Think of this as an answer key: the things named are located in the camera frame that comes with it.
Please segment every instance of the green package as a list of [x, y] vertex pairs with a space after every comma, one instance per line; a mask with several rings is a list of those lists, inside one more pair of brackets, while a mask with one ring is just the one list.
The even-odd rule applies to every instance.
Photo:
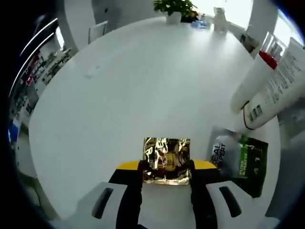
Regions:
[[214, 126], [207, 157], [253, 198], [260, 197], [267, 169], [268, 143]]

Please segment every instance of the white tube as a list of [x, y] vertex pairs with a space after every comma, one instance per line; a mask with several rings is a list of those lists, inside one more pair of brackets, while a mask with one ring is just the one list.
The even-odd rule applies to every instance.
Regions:
[[285, 55], [262, 90], [244, 106], [235, 131], [246, 134], [293, 104], [305, 91], [305, 50], [290, 41]]
[[262, 89], [263, 85], [268, 81], [273, 73], [274, 70], [262, 59], [260, 55], [257, 55], [242, 83], [236, 89], [231, 98], [231, 109], [236, 113], [239, 112], [243, 106]]

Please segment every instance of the red cap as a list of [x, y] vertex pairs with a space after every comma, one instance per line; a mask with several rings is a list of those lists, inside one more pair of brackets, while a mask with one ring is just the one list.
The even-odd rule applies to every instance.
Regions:
[[276, 60], [270, 54], [260, 50], [259, 55], [266, 62], [266, 64], [269, 65], [270, 68], [274, 70], [277, 67]]

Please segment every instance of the round table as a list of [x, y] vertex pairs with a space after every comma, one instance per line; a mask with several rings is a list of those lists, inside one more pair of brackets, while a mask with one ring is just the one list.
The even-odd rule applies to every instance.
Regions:
[[[30, 148], [39, 181], [62, 219], [116, 167], [142, 158], [143, 138], [190, 138], [205, 159], [213, 125], [234, 130], [229, 101], [253, 59], [231, 34], [139, 21], [97, 39], [72, 57], [39, 99]], [[277, 118], [251, 136], [269, 143], [263, 216], [280, 162]]]

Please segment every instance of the potted plant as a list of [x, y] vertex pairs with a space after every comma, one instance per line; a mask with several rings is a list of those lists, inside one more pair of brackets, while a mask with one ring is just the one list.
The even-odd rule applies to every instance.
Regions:
[[196, 8], [190, 0], [155, 0], [153, 9], [155, 11], [167, 12], [166, 21], [169, 24], [178, 24], [181, 17], [189, 17], [192, 9]]

